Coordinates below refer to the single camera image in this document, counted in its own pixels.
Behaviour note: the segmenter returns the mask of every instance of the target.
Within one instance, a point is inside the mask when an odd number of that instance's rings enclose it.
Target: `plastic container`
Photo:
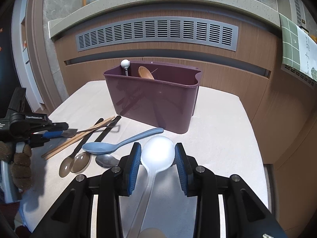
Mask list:
[[[154,80],[140,78],[146,67]],[[125,76],[121,66],[104,72],[117,114],[175,133],[188,131],[202,72],[192,66],[131,61]]]

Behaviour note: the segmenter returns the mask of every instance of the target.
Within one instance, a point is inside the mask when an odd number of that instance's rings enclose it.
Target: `table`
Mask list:
[[[86,129],[103,117],[115,115],[105,81],[89,82],[63,102],[49,118],[65,121],[70,128]],[[152,126],[122,117],[104,139],[104,142],[118,143]],[[94,133],[89,141],[94,141],[99,133]],[[235,95],[200,87],[195,113],[189,130],[185,134],[164,131],[162,135],[174,144],[182,142],[187,155],[196,158],[216,175],[229,177],[240,175],[262,200],[267,202],[267,186],[260,151],[247,114]],[[150,137],[140,140],[141,146]],[[33,186],[21,201],[26,224],[33,231],[42,217],[52,206],[61,192],[74,179],[70,173],[65,178],[58,175],[62,160],[70,155],[75,143],[62,152],[44,161],[40,156],[63,140],[54,139],[44,147],[32,149],[31,170]],[[121,147],[112,155],[117,159],[130,153],[132,143]],[[100,175],[105,169],[99,167],[92,157],[89,166],[81,173],[87,177]],[[146,170],[140,166],[137,183],[130,197],[120,197],[121,219],[124,236],[131,225],[134,213],[145,187]],[[221,237],[225,237],[225,221],[222,196],[219,196],[221,215]],[[95,237],[96,202],[94,197],[92,234]],[[176,166],[157,175],[148,211],[142,229],[159,228],[167,237],[192,237],[196,212],[196,198],[184,196]]]

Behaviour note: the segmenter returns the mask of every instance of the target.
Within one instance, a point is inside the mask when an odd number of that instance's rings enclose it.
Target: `wooden chopsticks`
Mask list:
[[[108,124],[109,122],[111,122],[115,117],[110,117],[104,121],[102,121],[101,123],[98,123],[92,127],[90,127],[89,129],[95,128],[95,127],[102,127],[106,124]],[[91,133],[93,131],[88,131],[88,132],[82,132],[77,134],[76,136],[70,138],[69,140],[66,140],[63,144],[57,146],[56,148],[50,150],[49,152],[44,153],[41,157],[44,160],[48,160],[49,158],[51,158],[52,156],[56,155],[57,153],[61,152],[63,149],[66,149],[68,146],[70,146],[71,144],[81,140],[85,135],[87,135],[88,133]]]

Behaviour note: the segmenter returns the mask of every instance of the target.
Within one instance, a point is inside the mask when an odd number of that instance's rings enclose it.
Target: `light blue plastic spoon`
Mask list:
[[[152,136],[154,134],[162,133],[162,132],[164,132],[163,128],[154,128],[154,129],[139,133],[133,137],[130,137],[124,141],[121,141],[118,144],[109,144],[105,142],[89,142],[83,145],[82,149],[94,155],[109,154],[116,151],[118,148],[126,144],[129,144],[131,142]]]

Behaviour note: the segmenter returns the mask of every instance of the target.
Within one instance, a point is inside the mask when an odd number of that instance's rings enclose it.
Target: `kitchen towel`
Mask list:
[[[317,44],[282,14],[280,21],[283,39],[282,63],[317,81]]]

